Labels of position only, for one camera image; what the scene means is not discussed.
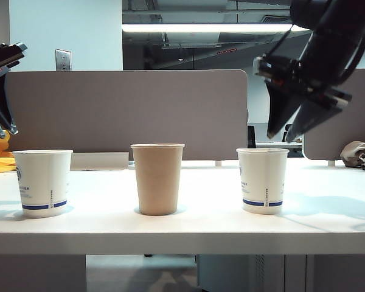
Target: paper cup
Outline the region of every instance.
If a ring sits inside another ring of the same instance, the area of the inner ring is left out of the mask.
[[[283,203],[287,149],[237,149],[243,208],[252,213],[276,214]]]
[[[14,151],[23,214],[42,218],[66,208],[72,150]]]
[[[184,144],[131,145],[139,210],[145,215],[167,215],[177,210]]]

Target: cup rim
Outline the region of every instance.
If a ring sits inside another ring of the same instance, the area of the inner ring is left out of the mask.
[[[17,151],[12,151],[12,153],[20,155],[56,155],[63,153],[73,153],[73,150],[66,150],[66,149],[17,150]]]
[[[154,144],[131,144],[131,148],[184,148],[185,144],[179,143],[154,143]]]
[[[282,148],[238,148],[237,152],[243,154],[285,154],[289,150]]]

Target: cubicle partition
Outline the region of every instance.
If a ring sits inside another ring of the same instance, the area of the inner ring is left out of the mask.
[[[185,143],[183,159],[237,159],[247,144],[242,70],[11,72],[11,150],[128,152]]]
[[[339,160],[345,145],[365,142],[365,69],[356,69],[339,88],[353,99],[342,113],[304,134],[307,158]]]

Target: table surface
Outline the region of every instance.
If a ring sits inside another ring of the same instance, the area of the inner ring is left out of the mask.
[[[22,216],[0,173],[0,254],[365,254],[365,171],[287,160],[283,211],[242,209],[235,166],[181,170],[178,211],[138,211],[135,172],[71,172],[65,214]]]
[[[303,143],[298,142],[256,142],[255,146],[257,148],[286,148],[286,149],[295,149],[302,148]]]

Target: exposed ceiling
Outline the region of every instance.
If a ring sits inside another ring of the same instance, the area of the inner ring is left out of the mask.
[[[290,23],[290,0],[123,0],[126,23]],[[290,37],[303,35],[291,33]],[[207,55],[246,49],[278,41],[281,33],[123,33],[124,44],[143,45],[153,62],[163,62],[162,51],[175,54],[197,49]]]

